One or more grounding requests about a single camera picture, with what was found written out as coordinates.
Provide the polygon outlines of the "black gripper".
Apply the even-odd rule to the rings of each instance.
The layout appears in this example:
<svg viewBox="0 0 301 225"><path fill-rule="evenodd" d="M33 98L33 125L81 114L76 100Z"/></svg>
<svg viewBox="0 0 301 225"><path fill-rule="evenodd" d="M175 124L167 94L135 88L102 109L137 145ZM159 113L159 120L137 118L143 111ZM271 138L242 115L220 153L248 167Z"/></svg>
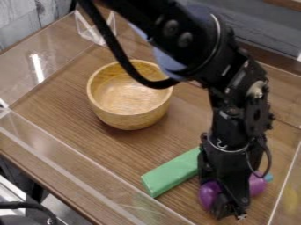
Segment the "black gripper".
<svg viewBox="0 0 301 225"><path fill-rule="evenodd" d="M246 210L250 205L248 178L255 175L262 178L270 170L266 167L259 172L262 155L270 157L267 139L263 134L251 137L236 147L228 146L212 133L200 136L197 154L197 176L203 185L215 181L220 193L212 201L209 212L216 220L234 216L238 221L247 217Z"/></svg>

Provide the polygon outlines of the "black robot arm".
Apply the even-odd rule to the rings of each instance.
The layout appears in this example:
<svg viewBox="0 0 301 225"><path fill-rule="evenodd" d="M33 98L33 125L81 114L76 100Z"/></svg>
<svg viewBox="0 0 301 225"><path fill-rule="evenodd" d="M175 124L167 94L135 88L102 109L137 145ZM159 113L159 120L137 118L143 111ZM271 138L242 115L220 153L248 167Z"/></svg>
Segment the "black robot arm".
<svg viewBox="0 0 301 225"><path fill-rule="evenodd" d="M195 81L208 91L209 130L200 136L199 199L215 219L243 220L251 194L271 167L266 131L274 114L266 71L235 41L231 27L200 5L177 0L76 0L110 53L136 82L164 89ZM148 80L133 67L97 8L129 22L157 53L167 77Z"/></svg>

